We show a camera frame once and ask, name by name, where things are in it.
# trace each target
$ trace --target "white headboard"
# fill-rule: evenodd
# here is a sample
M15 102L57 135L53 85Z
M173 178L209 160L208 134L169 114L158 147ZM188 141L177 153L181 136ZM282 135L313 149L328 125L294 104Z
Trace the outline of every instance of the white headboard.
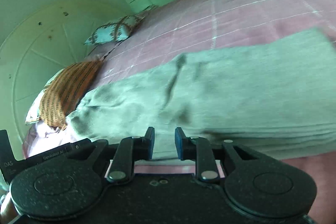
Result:
M45 83L60 69L82 61L85 40L102 23L124 16L96 0L66 0L24 20L0 47L0 129L6 129L17 160L29 130L27 111Z

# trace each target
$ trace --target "pink fabric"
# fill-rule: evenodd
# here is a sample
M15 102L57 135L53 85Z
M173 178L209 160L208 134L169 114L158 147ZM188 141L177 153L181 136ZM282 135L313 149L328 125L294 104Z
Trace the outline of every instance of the pink fabric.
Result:
M217 164L219 176L224 178L224 172L220 164ZM195 165L179 165L179 166L164 166L164 165L135 165L135 173L142 174L187 174L195 173Z
M271 43L316 26L336 40L336 0L176 0L153 11L107 56L91 89L164 64L181 52ZM98 46L91 55L113 47ZM28 136L26 155L64 143L66 134L53 138ZM320 224L336 222L335 161L336 152L286 160L315 179L318 197L310 214Z
M56 133L61 131L60 128L50 127L43 121L38 121L36 124L34 124L34 126L35 126L35 130L37 132L37 135L40 138L46 138L50 134L56 134Z

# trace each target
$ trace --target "white pillowcase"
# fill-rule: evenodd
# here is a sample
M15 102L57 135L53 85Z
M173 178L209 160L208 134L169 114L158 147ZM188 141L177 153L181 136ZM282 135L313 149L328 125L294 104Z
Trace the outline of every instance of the white pillowcase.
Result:
M36 123L38 121L41 120L41 116L40 116L40 102L41 99L44 95L44 93L46 92L46 90L48 89L48 87L50 86L51 82L53 80L55 80L55 78L63 71L64 69L61 69L58 73L56 73L52 78L50 78L48 80L48 82L44 85L43 90L41 90L41 92L38 94L38 96L36 97L36 99L34 100L33 104L31 105L31 107L28 110L28 114L26 116L26 123Z

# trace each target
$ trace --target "gray cloth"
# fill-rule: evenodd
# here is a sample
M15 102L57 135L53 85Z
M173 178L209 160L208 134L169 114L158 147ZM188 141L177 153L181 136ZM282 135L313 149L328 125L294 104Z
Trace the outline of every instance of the gray cloth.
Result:
M76 138L143 135L175 159L174 129L232 139L278 159L336 150L336 54L318 29L268 45L181 54L88 92L67 117Z

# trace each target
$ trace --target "pillow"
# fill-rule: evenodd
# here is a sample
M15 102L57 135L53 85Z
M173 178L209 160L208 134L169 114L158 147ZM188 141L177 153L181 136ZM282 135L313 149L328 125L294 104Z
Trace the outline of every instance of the pillow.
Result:
M26 116L26 123L36 123L38 121L41 120L41 116L40 116L40 110L39 110L39 106L40 106L40 102L41 99L45 93L45 91L48 89L48 87L51 85L52 81L56 78L57 75L59 75L62 70L60 70L58 73L56 73L52 78L50 78L48 80L48 82L44 85L44 88L42 89L42 91L38 94L38 96L36 97L36 99L34 100L33 104L31 105L31 107L28 110L28 114Z
M51 127L64 129L65 117L76 109L101 65L102 61L91 61L65 68L41 99L41 119Z
M132 31L142 19L142 17L138 16L125 16L117 20L108 21L96 29L84 44L97 45L123 41L130 37Z

